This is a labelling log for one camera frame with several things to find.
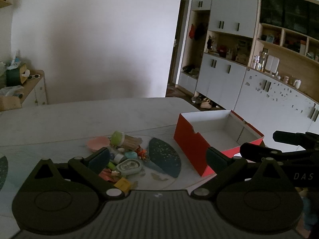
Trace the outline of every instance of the open cardboard box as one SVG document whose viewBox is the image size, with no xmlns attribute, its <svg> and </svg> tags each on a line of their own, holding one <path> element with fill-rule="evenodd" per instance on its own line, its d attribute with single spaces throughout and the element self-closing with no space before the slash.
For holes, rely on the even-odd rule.
<svg viewBox="0 0 319 239">
<path fill-rule="evenodd" d="M 233 111 L 182 113 L 174 139 L 194 168 L 204 177 L 214 173 L 206 163 L 206 151 L 214 147 L 228 157 L 243 143 L 260 145 L 264 135 Z"/>
</svg>

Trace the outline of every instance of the yellow sticky note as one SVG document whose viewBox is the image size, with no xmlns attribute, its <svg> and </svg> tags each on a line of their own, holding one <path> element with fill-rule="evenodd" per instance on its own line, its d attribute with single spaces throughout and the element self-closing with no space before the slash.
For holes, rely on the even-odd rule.
<svg viewBox="0 0 319 239">
<path fill-rule="evenodd" d="M 127 179 L 121 178 L 114 186 L 126 194 L 130 191 L 132 184 Z"/>
</svg>

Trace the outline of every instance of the green lid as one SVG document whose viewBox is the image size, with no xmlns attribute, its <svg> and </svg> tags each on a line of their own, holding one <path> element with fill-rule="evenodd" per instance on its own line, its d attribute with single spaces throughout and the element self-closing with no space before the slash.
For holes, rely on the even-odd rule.
<svg viewBox="0 0 319 239">
<path fill-rule="evenodd" d="M 115 131 L 111 137 L 111 144 L 115 146 L 120 146 L 123 143 L 123 135 L 124 134 L 122 132 Z"/>
</svg>

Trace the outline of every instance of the silver screw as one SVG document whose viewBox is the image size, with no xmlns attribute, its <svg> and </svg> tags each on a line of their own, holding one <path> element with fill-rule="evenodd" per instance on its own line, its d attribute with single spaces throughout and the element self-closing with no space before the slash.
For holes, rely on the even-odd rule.
<svg viewBox="0 0 319 239">
<path fill-rule="evenodd" d="M 106 195 L 108 195 L 109 197 L 118 197 L 122 194 L 122 191 L 119 189 L 109 189 L 106 191 Z"/>
<path fill-rule="evenodd" d="M 197 196 L 207 196 L 209 194 L 209 190 L 205 188 L 198 188 L 194 190 L 194 194 Z"/>
</svg>

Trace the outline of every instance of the pile of small objects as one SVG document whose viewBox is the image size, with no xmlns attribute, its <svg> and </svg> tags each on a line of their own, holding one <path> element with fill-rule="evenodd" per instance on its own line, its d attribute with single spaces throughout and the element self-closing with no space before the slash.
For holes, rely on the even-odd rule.
<svg viewBox="0 0 319 239">
<path fill-rule="evenodd" d="M 110 138 L 98 137 L 90 140 L 87 145 L 93 152 L 101 148 L 109 150 L 110 162 L 99 176 L 127 193 L 132 189 L 132 184 L 126 177 L 140 172 L 142 161 L 150 161 L 146 150 L 140 146 L 142 142 L 141 138 L 115 131 Z"/>
</svg>

